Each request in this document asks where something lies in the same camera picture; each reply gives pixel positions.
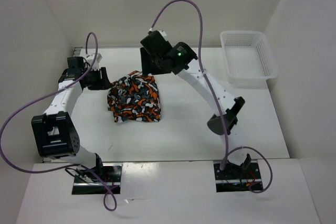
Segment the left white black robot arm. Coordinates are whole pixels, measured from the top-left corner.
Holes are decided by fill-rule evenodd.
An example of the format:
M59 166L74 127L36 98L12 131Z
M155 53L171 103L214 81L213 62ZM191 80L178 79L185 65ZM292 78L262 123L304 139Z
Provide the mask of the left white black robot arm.
M42 115L32 118L31 124L38 153L43 158L60 159L87 167L86 175L93 182L105 175L98 154L80 145L80 137L71 119L76 101L85 88L107 90L110 88L107 70L99 67L102 56L69 57L68 68L58 80L58 91Z

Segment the orange camouflage shorts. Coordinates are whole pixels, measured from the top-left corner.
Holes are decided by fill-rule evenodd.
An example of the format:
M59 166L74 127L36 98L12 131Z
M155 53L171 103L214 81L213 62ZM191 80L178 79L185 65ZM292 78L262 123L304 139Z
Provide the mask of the orange camouflage shorts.
M126 121L159 122L161 103L158 85L153 76L133 71L110 85L108 111L115 123Z

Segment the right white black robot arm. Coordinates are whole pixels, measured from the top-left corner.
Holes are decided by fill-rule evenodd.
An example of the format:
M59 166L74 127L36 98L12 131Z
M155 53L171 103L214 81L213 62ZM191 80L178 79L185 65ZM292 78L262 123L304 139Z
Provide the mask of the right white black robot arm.
M242 97L235 97L214 79L201 63L201 55L189 45L179 42L172 46L163 30L150 29L141 40L142 73L160 75L173 73L191 85L213 110L208 128L224 137L225 156L220 164L224 170L228 161L228 136L237 124L237 115L245 104Z

